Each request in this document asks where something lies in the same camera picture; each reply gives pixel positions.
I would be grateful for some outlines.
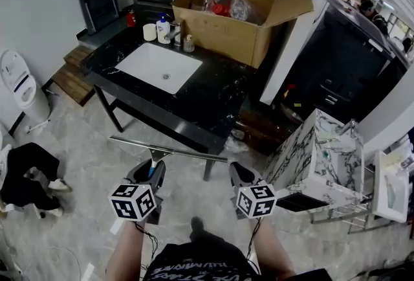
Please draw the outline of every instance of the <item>wooden pallet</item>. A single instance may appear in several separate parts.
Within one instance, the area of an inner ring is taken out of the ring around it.
[[[85,81],[80,63],[93,50],[77,46],[63,57],[65,64],[52,76],[53,81],[75,102],[84,106],[95,93],[93,86]]]

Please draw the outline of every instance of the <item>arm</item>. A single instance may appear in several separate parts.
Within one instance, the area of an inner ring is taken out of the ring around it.
[[[257,220],[250,221],[252,230],[256,223]],[[278,280],[296,275],[293,263],[275,235],[270,219],[262,219],[253,242],[262,275],[278,278]]]
[[[138,223],[142,228],[145,222]],[[141,253],[144,234],[128,221],[115,251],[109,259],[105,281],[137,281],[141,272]]]

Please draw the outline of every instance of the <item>white sneaker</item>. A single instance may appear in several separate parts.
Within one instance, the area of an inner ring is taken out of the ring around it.
[[[49,183],[49,189],[58,190],[58,191],[72,191],[69,185],[66,185],[63,180],[57,179]]]
[[[57,217],[60,217],[63,215],[63,209],[61,207],[55,208],[54,210],[47,210],[45,212],[53,214],[54,216],[57,216]]]

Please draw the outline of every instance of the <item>black marble countertop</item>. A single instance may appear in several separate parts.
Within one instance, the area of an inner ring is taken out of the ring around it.
[[[82,62],[86,80],[100,86],[98,81],[104,79],[102,85],[114,84],[115,88],[121,87],[197,127],[227,138],[255,69],[199,47],[192,53],[181,49],[180,53],[200,60],[202,65],[176,94],[171,95],[115,68],[143,43],[148,42],[143,39],[140,27],[125,29]],[[177,51],[173,42],[169,45],[159,44],[157,40],[150,43]],[[132,106],[139,110],[139,105]]]

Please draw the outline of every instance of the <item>black and white marker cube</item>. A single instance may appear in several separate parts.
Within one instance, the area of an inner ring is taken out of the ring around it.
[[[272,185],[242,186],[236,206],[249,219],[269,216],[276,205],[276,193]]]
[[[150,185],[116,185],[109,201],[115,214],[129,221],[142,221],[157,207]]]

